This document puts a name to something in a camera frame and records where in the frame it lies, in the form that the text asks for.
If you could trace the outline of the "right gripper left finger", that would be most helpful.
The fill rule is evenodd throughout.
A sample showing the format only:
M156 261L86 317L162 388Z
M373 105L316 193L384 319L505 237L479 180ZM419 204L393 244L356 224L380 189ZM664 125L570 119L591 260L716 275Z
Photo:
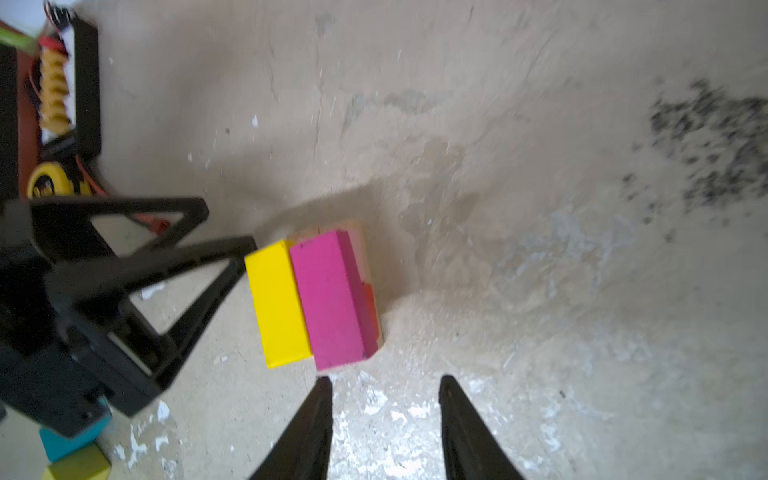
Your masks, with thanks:
M259 468L257 479L322 479L328 475L333 437L333 386L317 379L296 414Z

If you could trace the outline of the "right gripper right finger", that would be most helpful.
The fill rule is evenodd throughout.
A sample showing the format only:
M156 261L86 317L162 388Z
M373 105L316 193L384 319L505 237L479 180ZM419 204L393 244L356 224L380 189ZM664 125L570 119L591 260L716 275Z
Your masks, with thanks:
M439 404L447 479L524 479L454 376L441 378Z

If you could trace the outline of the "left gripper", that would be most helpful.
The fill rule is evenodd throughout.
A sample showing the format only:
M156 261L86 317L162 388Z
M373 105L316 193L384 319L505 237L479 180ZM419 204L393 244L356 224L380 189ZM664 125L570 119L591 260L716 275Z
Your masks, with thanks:
M179 213L128 257L109 253L95 216ZM173 247L203 223L201 197L51 196L1 208L1 399L72 438L104 417L103 398L132 415L170 387L256 249L250 237ZM163 334L130 295L225 262Z

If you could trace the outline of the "yellow wood block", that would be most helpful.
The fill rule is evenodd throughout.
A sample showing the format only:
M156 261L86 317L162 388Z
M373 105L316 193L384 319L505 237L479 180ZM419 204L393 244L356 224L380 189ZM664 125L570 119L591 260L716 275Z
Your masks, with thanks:
M249 289L268 369L312 356L294 269L293 243L280 240L245 258Z

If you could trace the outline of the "magenta wood block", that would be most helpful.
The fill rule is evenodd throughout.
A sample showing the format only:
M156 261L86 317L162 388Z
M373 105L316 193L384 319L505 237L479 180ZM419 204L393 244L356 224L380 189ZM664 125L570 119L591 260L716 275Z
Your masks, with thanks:
M289 253L316 368L372 357L379 349L378 328L349 234L323 233Z

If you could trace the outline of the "red wood block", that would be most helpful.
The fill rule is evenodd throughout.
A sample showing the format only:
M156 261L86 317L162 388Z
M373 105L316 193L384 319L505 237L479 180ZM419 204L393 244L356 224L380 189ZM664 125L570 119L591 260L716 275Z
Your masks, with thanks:
M379 315L378 315L374 290L372 285L366 282L362 283L362 289L363 289L364 299L366 301L366 306L369 312L369 317L373 324L376 347L380 349L381 346L383 345L383 337L381 332L381 326L379 321Z

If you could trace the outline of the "pink wood block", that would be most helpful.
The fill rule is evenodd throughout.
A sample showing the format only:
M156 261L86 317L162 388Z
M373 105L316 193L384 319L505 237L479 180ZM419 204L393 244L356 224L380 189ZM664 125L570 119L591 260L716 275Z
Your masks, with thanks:
M367 256L363 223L356 219L345 219L318 228L319 234L330 231L344 231L348 234L361 281L372 285L373 280Z

